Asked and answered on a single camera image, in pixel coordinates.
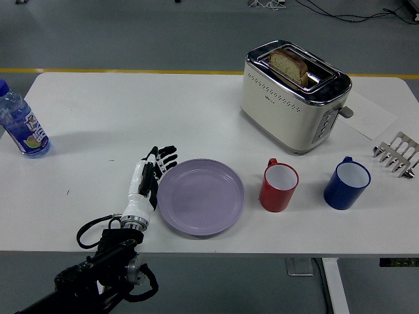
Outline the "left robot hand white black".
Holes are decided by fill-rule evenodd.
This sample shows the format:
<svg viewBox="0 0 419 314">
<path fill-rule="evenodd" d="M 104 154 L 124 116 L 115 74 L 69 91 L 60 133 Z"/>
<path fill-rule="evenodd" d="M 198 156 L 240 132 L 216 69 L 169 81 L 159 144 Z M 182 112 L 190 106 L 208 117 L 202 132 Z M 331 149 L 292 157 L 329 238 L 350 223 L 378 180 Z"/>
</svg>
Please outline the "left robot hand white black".
<svg viewBox="0 0 419 314">
<path fill-rule="evenodd" d="M 134 169 L 128 190 L 128 205 L 122 213 L 120 225 L 144 231 L 150 214 L 157 207 L 157 192 L 161 178 L 177 165 L 177 148 L 173 145 L 153 147 Z"/>
</svg>

